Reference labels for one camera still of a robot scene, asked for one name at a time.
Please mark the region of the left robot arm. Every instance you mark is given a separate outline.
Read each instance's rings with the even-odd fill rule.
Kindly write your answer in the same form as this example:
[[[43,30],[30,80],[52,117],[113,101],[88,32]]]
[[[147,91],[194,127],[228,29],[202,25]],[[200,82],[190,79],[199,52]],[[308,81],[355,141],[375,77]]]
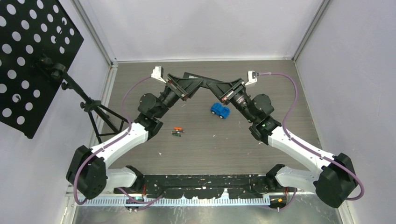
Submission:
[[[110,169],[110,166],[134,147],[158,134],[163,123],[159,120],[178,101],[191,98],[202,87],[200,77],[178,78],[168,75],[165,88],[159,96],[145,93],[139,99],[139,115],[129,117],[125,130],[111,139],[91,148],[76,149],[66,180],[73,185],[74,200],[78,205],[100,195],[105,189],[127,188],[132,193],[142,190],[143,180],[130,168]]]

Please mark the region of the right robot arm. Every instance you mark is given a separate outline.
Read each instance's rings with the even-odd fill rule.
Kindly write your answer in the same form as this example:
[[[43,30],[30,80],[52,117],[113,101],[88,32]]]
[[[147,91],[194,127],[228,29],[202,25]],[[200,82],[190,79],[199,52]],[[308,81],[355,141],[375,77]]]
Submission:
[[[291,133],[284,122],[271,117],[274,107],[269,96],[258,94],[251,98],[242,79],[224,82],[204,78],[201,86],[209,89],[221,103],[231,103],[251,123],[249,130],[256,140],[285,152],[307,168],[304,171],[280,165],[272,169],[266,179],[271,191],[279,191],[284,186],[303,189],[315,193],[333,208],[364,195],[352,160],[344,153],[333,155],[314,147]]]

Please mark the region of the black remote control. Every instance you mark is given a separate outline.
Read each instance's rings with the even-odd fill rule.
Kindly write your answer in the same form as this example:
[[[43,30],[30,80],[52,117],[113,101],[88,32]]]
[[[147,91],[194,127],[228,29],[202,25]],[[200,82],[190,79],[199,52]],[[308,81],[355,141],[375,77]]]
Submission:
[[[182,78],[188,78],[188,79],[202,79],[202,83],[203,84],[209,84],[209,83],[213,83],[213,82],[218,82],[217,79],[214,78],[210,78],[210,77],[204,77],[204,76],[200,76],[200,75],[196,75],[196,74],[192,74],[189,72],[185,72],[182,76]]]

